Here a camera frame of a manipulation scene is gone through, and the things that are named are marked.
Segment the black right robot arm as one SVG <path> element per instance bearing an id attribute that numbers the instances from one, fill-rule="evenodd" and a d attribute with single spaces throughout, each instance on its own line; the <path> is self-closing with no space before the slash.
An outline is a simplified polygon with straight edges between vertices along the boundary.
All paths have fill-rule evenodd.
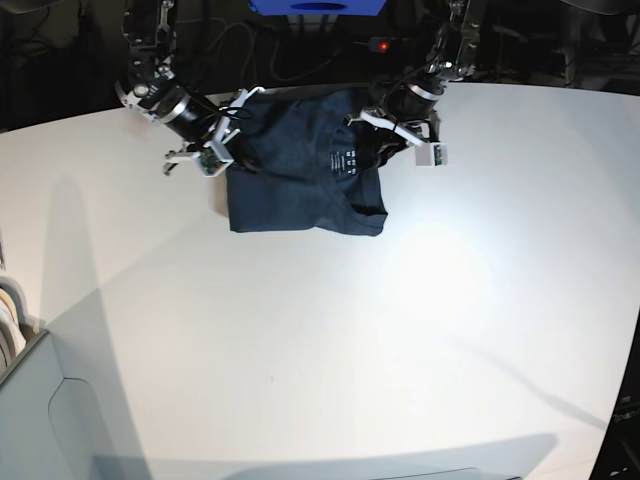
<path id="1" fill-rule="evenodd" d="M 204 177 L 215 178 L 234 163 L 228 147 L 240 134 L 239 122 L 249 117 L 245 103 L 265 89 L 240 89 L 215 104 L 188 88 L 173 69 L 177 13 L 176 1 L 133 1 L 126 7 L 128 63 L 116 92 L 124 107 L 181 139 L 181 148 L 165 155 L 165 175 L 191 161 Z"/>

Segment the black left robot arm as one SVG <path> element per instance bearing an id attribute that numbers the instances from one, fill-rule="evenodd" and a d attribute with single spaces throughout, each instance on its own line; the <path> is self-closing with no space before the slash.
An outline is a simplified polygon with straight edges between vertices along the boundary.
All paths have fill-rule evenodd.
<path id="1" fill-rule="evenodd" d="M 448 163 L 448 145 L 440 139 L 436 104 L 450 83 L 470 78 L 480 44 L 486 1 L 436 1 L 425 17 L 433 24 L 418 38 L 426 42 L 425 60 L 405 73 L 380 76 L 369 86 L 371 103 L 346 117 L 361 135 L 346 155 L 346 170 L 378 169 L 407 149 L 418 166 Z"/>

